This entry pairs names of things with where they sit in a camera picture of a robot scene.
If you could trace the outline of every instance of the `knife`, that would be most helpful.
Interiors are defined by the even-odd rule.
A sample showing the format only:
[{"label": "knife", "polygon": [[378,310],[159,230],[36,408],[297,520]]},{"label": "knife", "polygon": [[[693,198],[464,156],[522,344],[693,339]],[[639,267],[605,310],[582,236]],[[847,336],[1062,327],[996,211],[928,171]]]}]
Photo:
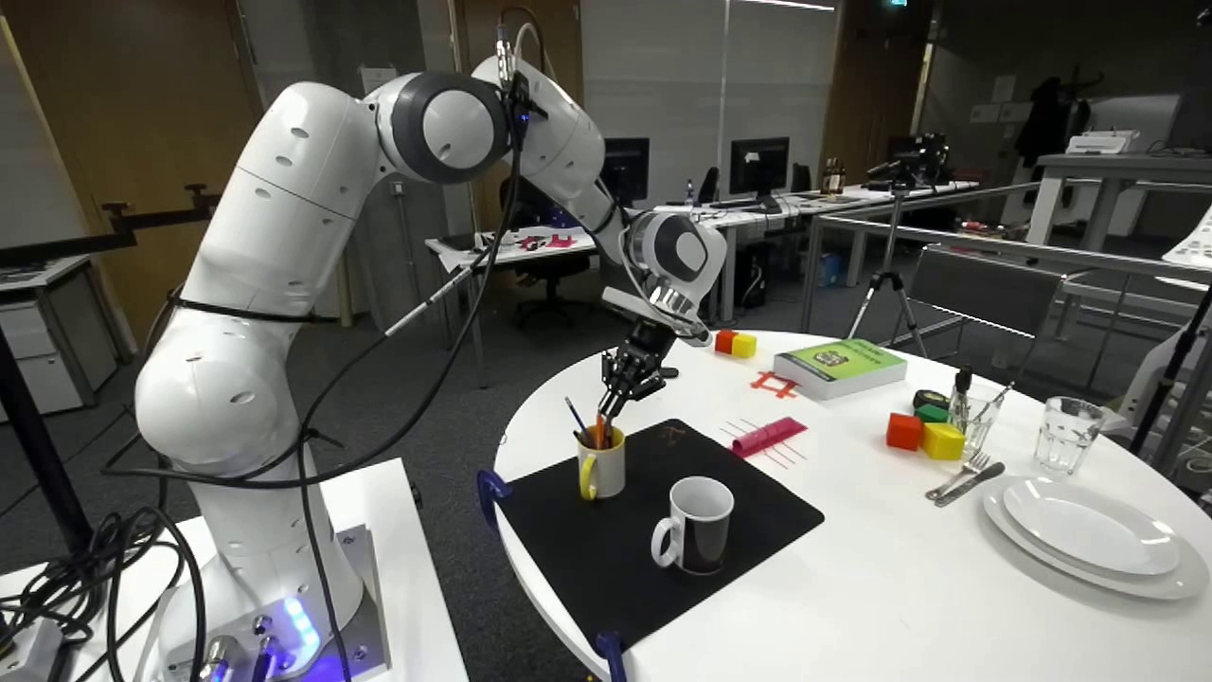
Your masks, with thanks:
[{"label": "knife", "polygon": [[937,506],[947,506],[947,504],[953,504],[958,497],[967,497],[971,488],[976,488],[981,480],[1000,476],[1005,468],[1008,468],[1005,463],[993,463],[993,467],[976,468],[974,476],[958,480],[953,488],[943,488],[943,492],[933,497],[933,500],[937,500]]}]

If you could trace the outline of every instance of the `mug handle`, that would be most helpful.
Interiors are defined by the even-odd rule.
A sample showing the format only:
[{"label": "mug handle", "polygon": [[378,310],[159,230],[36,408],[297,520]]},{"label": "mug handle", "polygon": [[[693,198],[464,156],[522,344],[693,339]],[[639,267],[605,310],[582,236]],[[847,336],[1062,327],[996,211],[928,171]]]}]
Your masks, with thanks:
[{"label": "mug handle", "polygon": [[658,568],[669,568],[683,552],[683,520],[668,514],[653,528],[653,544],[649,544],[653,560]]},{"label": "mug handle", "polygon": [[600,500],[600,456],[582,456],[578,467],[577,467],[577,492],[578,500]]}]

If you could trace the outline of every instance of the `white mug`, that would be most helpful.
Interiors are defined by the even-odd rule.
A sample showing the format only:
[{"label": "white mug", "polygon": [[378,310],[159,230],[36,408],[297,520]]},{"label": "white mug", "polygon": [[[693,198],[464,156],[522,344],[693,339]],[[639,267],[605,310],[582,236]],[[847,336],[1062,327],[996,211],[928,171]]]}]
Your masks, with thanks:
[{"label": "white mug", "polygon": [[669,514],[653,528],[653,560],[678,565],[693,576],[712,576],[727,557],[727,521],[736,497],[716,476],[683,476],[669,488]]}]

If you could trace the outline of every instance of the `whiteboard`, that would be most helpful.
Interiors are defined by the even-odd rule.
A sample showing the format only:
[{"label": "whiteboard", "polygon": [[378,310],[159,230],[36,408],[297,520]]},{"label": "whiteboard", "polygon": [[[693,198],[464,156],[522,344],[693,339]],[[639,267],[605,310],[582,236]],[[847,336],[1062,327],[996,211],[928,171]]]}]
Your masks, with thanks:
[{"label": "whiteboard", "polygon": [[0,16],[0,248],[87,236],[37,96]]}]

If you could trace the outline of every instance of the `black placemat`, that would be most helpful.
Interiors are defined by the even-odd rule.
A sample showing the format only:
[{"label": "black placemat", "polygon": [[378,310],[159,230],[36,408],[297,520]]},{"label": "black placemat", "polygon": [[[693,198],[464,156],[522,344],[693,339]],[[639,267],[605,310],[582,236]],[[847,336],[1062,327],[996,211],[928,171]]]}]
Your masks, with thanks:
[{"label": "black placemat", "polygon": [[[727,565],[716,576],[657,568],[649,557],[653,528],[669,511],[669,485],[690,472],[719,476],[736,492]],[[628,485],[615,500],[582,504],[577,497],[577,459],[566,459],[510,480],[501,506],[577,625],[589,635],[618,635],[623,649],[693,611],[826,520],[683,422],[628,435]]]}]

